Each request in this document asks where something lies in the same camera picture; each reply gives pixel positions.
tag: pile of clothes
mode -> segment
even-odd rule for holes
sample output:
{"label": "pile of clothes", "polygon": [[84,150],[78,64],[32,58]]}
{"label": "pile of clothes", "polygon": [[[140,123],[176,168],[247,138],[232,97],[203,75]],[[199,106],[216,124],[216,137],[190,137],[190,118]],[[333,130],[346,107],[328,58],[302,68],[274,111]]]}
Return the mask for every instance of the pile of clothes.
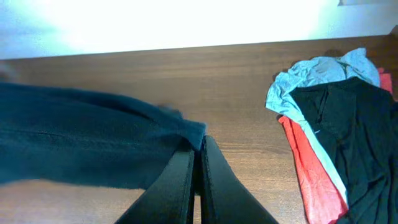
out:
{"label": "pile of clothes", "polygon": [[366,58],[296,63],[271,85],[309,223],[398,223],[398,103],[391,75]]}

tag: black fabric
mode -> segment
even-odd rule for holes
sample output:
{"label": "black fabric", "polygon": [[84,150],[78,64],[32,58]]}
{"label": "black fabric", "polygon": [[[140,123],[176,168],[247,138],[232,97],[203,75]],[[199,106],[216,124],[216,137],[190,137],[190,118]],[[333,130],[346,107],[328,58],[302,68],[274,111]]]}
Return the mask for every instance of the black fabric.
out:
{"label": "black fabric", "polygon": [[194,152],[189,146],[185,146],[185,149],[174,153],[159,178],[133,203],[117,224],[192,223]]}
{"label": "black fabric", "polygon": [[398,223],[397,103],[358,78],[290,93],[348,191],[338,223]]}
{"label": "black fabric", "polygon": [[205,136],[200,153],[202,223],[277,223],[236,178],[211,136]]}
{"label": "black fabric", "polygon": [[134,98],[0,83],[0,184],[48,179],[147,189],[205,125]]}

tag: folded clothes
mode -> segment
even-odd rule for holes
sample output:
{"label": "folded clothes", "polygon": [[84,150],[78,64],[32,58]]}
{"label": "folded clothes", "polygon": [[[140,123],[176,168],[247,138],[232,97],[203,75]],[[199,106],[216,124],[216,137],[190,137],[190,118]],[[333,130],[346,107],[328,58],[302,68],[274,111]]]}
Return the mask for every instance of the folded clothes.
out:
{"label": "folded clothes", "polygon": [[340,58],[316,57],[297,62],[287,72],[278,74],[269,88],[266,100],[266,108],[287,116],[301,126],[312,149],[345,202],[347,202],[346,188],[290,92],[297,87],[337,82],[351,77],[358,77],[372,85],[380,86],[377,69],[366,58],[365,49],[353,50]]}
{"label": "folded clothes", "polygon": [[291,96],[348,190],[337,223],[397,223],[398,104],[359,78],[296,88]]}
{"label": "folded clothes", "polygon": [[[380,87],[392,93],[391,76],[379,68]],[[292,148],[305,214],[309,223],[334,223],[348,208],[333,185],[301,127],[286,116],[279,119]]]}
{"label": "folded clothes", "polygon": [[205,125],[107,93],[0,83],[0,184],[48,179],[148,188]]}

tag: wooden surface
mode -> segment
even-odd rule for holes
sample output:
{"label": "wooden surface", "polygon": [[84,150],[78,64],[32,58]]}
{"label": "wooden surface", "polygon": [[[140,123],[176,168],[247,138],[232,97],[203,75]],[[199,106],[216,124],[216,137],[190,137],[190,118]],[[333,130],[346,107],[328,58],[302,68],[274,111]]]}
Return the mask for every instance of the wooden surface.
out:
{"label": "wooden surface", "polygon": [[[276,113],[264,108],[273,76],[294,62],[367,47],[398,84],[398,41],[365,37],[5,61],[12,82],[66,86],[168,103],[208,125],[239,180],[280,223],[305,223],[294,161]],[[112,223],[141,190],[46,181],[0,187],[0,223]],[[195,200],[195,221],[200,203]]]}

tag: wooden table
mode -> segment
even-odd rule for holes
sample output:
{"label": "wooden table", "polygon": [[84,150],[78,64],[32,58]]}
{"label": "wooden table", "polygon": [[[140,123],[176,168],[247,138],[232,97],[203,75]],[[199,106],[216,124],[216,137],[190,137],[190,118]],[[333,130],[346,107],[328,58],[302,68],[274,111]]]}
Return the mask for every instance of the wooden table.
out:
{"label": "wooden table", "polygon": [[[264,108],[273,78],[299,60],[367,47],[398,85],[391,36],[8,60],[12,82],[119,93],[167,103],[208,125],[239,180],[280,223],[305,223],[292,153]],[[31,180],[0,187],[0,223],[112,223],[142,190]],[[200,202],[195,200],[195,222]]]}

